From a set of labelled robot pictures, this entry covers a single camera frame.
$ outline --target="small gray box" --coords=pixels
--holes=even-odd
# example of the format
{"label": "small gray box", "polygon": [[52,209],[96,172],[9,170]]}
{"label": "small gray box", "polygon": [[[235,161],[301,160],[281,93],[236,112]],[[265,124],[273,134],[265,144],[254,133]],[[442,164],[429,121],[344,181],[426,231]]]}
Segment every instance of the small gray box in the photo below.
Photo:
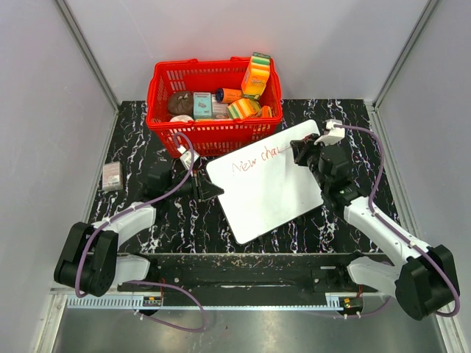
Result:
{"label": "small gray box", "polygon": [[102,190],[115,191],[123,189],[123,172],[120,162],[103,165]]}

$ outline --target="robotic arm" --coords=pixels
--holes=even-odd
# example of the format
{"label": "robotic arm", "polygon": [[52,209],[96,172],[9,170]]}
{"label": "robotic arm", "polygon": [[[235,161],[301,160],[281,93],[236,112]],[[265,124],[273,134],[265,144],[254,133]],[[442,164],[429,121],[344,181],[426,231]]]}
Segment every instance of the robotic arm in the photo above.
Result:
{"label": "robotic arm", "polygon": [[377,263],[359,254],[347,267],[351,280],[396,298],[409,316],[421,320],[453,300],[452,291],[425,257],[428,255],[438,264],[459,293],[453,256],[442,245],[434,248],[417,239],[369,203],[366,193],[352,179],[347,156],[336,144],[344,137],[344,129],[337,124],[340,122],[328,121],[323,136],[312,134],[293,140],[294,162],[309,168],[327,208],[362,231],[394,264]]}

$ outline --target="red basket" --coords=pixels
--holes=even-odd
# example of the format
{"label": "red basket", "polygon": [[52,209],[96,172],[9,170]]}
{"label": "red basket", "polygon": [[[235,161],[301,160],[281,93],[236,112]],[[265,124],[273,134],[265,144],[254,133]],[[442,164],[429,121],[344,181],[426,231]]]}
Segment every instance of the red basket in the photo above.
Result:
{"label": "red basket", "polygon": [[[146,123],[157,134],[173,158],[179,157],[173,143],[175,132],[183,132],[202,156],[219,156],[271,135],[283,118],[280,79],[271,59],[270,77],[260,98],[262,106],[272,108],[272,118],[248,118],[243,121],[191,121],[170,123],[167,101],[180,90],[215,93],[217,88],[240,89],[248,57],[225,61],[172,61],[158,63],[147,95]],[[186,142],[179,138],[186,148]]]}

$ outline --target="black table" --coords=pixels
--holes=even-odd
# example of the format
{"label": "black table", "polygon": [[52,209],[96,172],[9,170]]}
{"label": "black table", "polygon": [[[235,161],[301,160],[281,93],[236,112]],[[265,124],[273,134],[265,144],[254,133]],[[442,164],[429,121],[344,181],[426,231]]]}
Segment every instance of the black table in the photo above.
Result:
{"label": "black table", "polygon": [[[285,100],[283,122],[277,130],[286,129],[307,119],[319,126],[335,118],[345,124],[369,128],[366,108],[361,100]],[[172,159],[158,137],[146,123],[146,104],[126,101],[118,114],[106,163],[121,162],[125,178],[124,190],[96,192],[90,221],[117,213],[136,201],[150,165],[158,162],[162,170],[171,168]],[[347,132],[341,145],[352,156],[353,176],[358,185],[371,190],[378,174],[380,158],[376,144],[369,136]],[[204,168],[208,158],[201,158]],[[398,221],[387,178],[383,176],[376,198],[378,206]],[[216,199],[197,203],[190,197],[175,199],[161,221],[140,232],[123,244],[120,252],[128,253],[350,253],[377,252],[378,248],[357,229],[346,224],[325,207],[319,207],[278,227],[262,240],[238,245]]]}

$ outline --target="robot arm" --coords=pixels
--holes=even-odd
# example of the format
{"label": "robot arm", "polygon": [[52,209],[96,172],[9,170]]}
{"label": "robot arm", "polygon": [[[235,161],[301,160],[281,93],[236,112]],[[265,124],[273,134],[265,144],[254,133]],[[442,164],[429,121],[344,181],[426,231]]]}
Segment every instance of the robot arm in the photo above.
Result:
{"label": "robot arm", "polygon": [[[352,179],[350,161],[336,144],[344,137],[344,129],[336,127],[336,124],[340,122],[328,121],[327,133],[323,136],[312,134],[303,140],[292,141],[294,162],[309,168],[321,188],[327,208],[362,231],[394,264],[377,263],[359,255],[347,267],[351,280],[396,298],[408,315],[421,320],[450,303],[453,294],[437,271],[411,244],[439,265],[459,293],[453,256],[444,246],[433,248],[417,239],[375,204],[372,204],[374,212],[371,211],[366,193]],[[409,243],[400,239],[378,215],[404,235]]]}
{"label": "robot arm", "polygon": [[[188,169],[186,157],[183,153],[180,159]],[[174,178],[171,171],[162,173],[156,167],[151,168],[141,197],[145,202],[168,193],[187,173],[187,171],[181,171]],[[191,194],[196,200],[202,201],[223,192],[222,189],[207,181],[200,172],[193,171],[192,177],[173,193],[173,197]],[[57,262],[54,280],[74,288],[85,244],[91,234],[106,223],[108,225],[93,240],[91,248],[93,253],[88,254],[85,259],[80,290],[94,296],[103,296],[112,285],[146,278],[150,265],[146,258],[136,255],[118,257],[117,252],[124,242],[141,230],[150,228],[159,214],[165,213],[168,202],[169,200],[165,199],[145,207],[138,207],[143,202],[134,202],[126,210],[121,211],[122,216],[113,222],[110,222],[111,218],[106,217],[93,224],[79,222],[73,225]]]}

